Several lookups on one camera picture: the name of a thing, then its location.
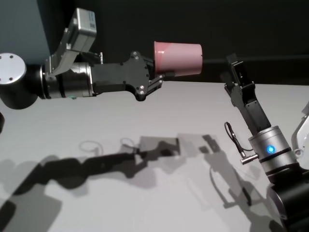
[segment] black cable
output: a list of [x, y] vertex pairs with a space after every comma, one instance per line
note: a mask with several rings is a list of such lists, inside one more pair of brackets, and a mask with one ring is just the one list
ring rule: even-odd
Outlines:
[[[225, 128], [225, 131], [226, 131], [226, 133], [227, 133], [227, 135], [230, 137], [230, 139], [232, 140], [232, 142], [236, 145], [236, 146], [238, 146], [237, 145], [237, 143], [236, 143], [236, 141], [233, 139], [233, 137], [232, 137], [232, 132], [230, 131], [230, 132], [228, 132], [227, 131], [227, 125], [228, 125], [228, 122], [226, 122], [226, 123], [224, 123], [224, 128]], [[253, 151], [253, 149], [245, 149], [245, 148], [243, 148], [242, 146], [240, 146], [240, 148], [241, 149], [243, 149], [244, 151]]]

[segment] metal pin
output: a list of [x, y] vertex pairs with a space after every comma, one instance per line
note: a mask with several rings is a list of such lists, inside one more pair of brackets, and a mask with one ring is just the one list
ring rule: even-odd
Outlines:
[[259, 158], [259, 155], [258, 154], [254, 154], [252, 156], [247, 156], [246, 158], [243, 158], [240, 161], [241, 161], [242, 165], [244, 165], [244, 164], [250, 163], [253, 160], [258, 159], [258, 158]]
[[103, 64], [103, 52], [100, 52], [100, 63]]
[[247, 158], [245, 152], [243, 152], [243, 151], [240, 153], [240, 155], [241, 155], [241, 157], [242, 157], [243, 159], [244, 159], [244, 158]]

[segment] silver cylindrical joint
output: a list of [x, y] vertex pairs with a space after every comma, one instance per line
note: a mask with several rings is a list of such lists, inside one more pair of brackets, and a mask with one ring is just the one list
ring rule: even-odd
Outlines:
[[268, 177], [297, 164], [296, 156], [278, 126], [259, 132], [249, 142]]
[[74, 63], [70, 70], [60, 75], [45, 77], [46, 98], [77, 98], [93, 96], [91, 69], [88, 63]]
[[93, 96], [91, 69], [88, 63], [74, 63], [62, 74], [64, 95], [70, 98]]
[[0, 54], [0, 98], [11, 109], [27, 108], [38, 98], [29, 89], [26, 71], [26, 64], [18, 55]]

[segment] gray wall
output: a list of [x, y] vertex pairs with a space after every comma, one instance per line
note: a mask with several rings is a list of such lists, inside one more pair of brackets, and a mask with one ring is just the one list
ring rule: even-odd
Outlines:
[[49, 55], [36, 0], [1, 1], [0, 29], [0, 53], [15, 53], [29, 64], [41, 64]]
[[[153, 57], [153, 42], [198, 43], [204, 59], [309, 54], [308, 0], [66, 0], [66, 22], [75, 7], [94, 11], [92, 50], [122, 62], [132, 50]], [[260, 84], [309, 85], [309, 59], [246, 62]], [[220, 82], [226, 64], [206, 63], [201, 75], [179, 81]]]

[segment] robotic arm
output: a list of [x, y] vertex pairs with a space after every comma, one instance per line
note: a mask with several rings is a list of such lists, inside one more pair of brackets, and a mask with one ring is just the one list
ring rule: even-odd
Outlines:
[[303, 143], [309, 131], [305, 116], [292, 136], [293, 150], [289, 147], [278, 126], [272, 127], [255, 95], [255, 84], [249, 80], [244, 64], [236, 55], [227, 57], [229, 71], [221, 75], [225, 90], [232, 104], [239, 109], [252, 137], [249, 142], [255, 152], [245, 155], [231, 125], [226, 122], [226, 132], [235, 143], [241, 163], [259, 159], [272, 185], [267, 190], [267, 199], [281, 218], [284, 227], [291, 232], [309, 229], [309, 171], [300, 167], [296, 155], [303, 152]]
[[[133, 51], [127, 62], [104, 64], [102, 56], [89, 52], [96, 34], [94, 12], [77, 8], [58, 49], [44, 65], [26, 65], [15, 54], [0, 54], [0, 98], [4, 104], [12, 109], [24, 109], [38, 96], [76, 99], [125, 90], [143, 101], [162, 86], [163, 79], [201, 72], [199, 44], [189, 44], [185, 52], [188, 61], [184, 65], [175, 58], [179, 44], [156, 42], [156, 66], [152, 59], [138, 51]], [[89, 62], [75, 62], [77, 56]]]

